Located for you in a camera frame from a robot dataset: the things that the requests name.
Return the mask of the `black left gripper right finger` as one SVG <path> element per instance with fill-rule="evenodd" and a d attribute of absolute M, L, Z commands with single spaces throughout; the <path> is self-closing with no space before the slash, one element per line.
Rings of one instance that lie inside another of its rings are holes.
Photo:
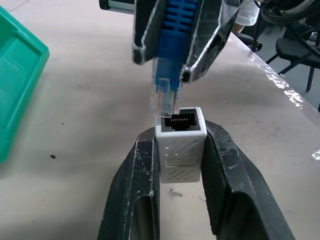
<path fill-rule="evenodd" d="M 220 125 L 206 121 L 202 184 L 218 240 L 293 240 L 263 175 Z"/>

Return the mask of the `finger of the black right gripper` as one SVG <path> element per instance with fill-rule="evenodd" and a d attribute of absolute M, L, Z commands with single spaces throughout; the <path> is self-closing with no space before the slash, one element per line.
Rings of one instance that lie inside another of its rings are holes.
<path fill-rule="evenodd" d="M 225 47 L 237 18 L 239 0 L 202 0 L 192 27 L 192 39 L 181 70 L 181 81 L 203 77 Z"/>
<path fill-rule="evenodd" d="M 165 0 L 135 1 L 132 42 L 135 64 L 143 65 L 156 57 L 166 6 Z"/>

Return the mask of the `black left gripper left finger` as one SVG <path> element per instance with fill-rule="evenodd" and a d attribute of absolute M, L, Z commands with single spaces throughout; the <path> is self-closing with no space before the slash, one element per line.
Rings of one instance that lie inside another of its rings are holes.
<path fill-rule="evenodd" d="M 160 239 L 160 157 L 153 127 L 138 135 L 114 175 L 97 239 Z"/>

